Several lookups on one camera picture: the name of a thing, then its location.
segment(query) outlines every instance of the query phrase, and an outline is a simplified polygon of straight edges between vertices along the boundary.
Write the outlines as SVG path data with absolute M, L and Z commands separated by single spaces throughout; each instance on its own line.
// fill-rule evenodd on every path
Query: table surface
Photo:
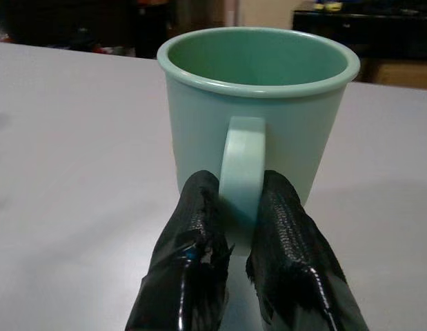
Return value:
M 0 44 L 0 330 L 123 330 L 178 200 L 153 60 Z M 371 330 L 427 330 L 427 91 L 348 86 L 306 210 Z M 230 266 L 222 330 L 260 330 Z

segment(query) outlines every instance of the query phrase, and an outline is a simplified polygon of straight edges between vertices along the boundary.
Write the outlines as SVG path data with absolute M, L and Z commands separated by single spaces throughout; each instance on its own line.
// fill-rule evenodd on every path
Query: mug handle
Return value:
M 219 196 L 228 216 L 224 223 L 234 254 L 247 256 L 264 184 L 266 122 L 259 117 L 230 119 L 222 158 Z

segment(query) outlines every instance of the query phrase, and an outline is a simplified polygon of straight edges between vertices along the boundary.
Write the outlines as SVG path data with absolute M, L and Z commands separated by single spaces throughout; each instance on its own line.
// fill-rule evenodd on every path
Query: tabletop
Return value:
M 178 201 L 156 61 L 0 44 L 0 330 L 123 330 Z M 371 330 L 427 330 L 427 91 L 351 83 L 306 204 Z M 222 330 L 260 330 L 245 260 Z

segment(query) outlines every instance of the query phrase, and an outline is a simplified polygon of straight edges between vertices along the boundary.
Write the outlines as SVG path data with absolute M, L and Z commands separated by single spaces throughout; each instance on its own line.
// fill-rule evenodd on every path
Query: wall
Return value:
M 292 12 L 304 0 L 241 0 L 243 26 L 291 28 Z

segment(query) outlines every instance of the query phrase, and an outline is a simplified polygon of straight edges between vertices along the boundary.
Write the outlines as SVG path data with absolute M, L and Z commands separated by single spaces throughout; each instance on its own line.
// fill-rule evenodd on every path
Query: mug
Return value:
M 235 254 L 247 254 L 264 170 L 286 176 L 305 204 L 359 59 L 330 39 L 250 27 L 174 37 L 157 58 L 178 187 L 198 170 L 217 176 L 229 211 L 226 236 Z

